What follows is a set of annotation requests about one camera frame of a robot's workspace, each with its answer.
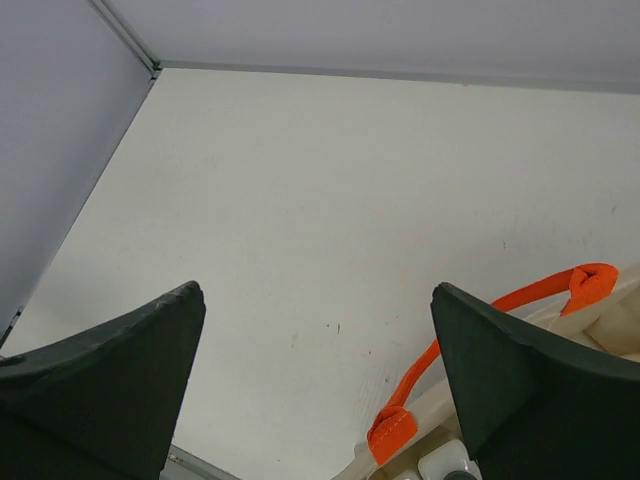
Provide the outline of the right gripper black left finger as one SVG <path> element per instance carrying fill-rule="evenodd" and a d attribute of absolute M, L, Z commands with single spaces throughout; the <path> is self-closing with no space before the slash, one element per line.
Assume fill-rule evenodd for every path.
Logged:
<path fill-rule="evenodd" d="M 1 361 L 4 479 L 157 479 L 204 326 L 189 281 Z"/>

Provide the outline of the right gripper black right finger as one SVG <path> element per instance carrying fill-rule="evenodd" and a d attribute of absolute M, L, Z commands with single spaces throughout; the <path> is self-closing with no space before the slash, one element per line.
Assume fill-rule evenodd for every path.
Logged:
<path fill-rule="evenodd" d="M 639 366 L 440 284 L 432 317 L 485 479 L 636 479 Z"/>

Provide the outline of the beige canvas bag orange handles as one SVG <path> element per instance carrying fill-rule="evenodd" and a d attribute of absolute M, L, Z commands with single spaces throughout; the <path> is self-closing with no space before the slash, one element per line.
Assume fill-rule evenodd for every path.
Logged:
<path fill-rule="evenodd" d="M 486 304 L 639 366 L 637 267 L 583 264 Z M 465 445 L 436 336 L 378 412 L 342 477 L 423 479 L 417 467 L 420 458 L 455 439 Z"/>

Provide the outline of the white square bottle black cap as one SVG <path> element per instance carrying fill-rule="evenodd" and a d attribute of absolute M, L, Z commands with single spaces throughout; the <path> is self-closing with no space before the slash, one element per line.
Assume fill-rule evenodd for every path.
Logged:
<path fill-rule="evenodd" d="M 469 458 L 460 440 L 451 440 L 420 458 L 417 464 L 423 479 L 481 479 L 478 465 Z"/>

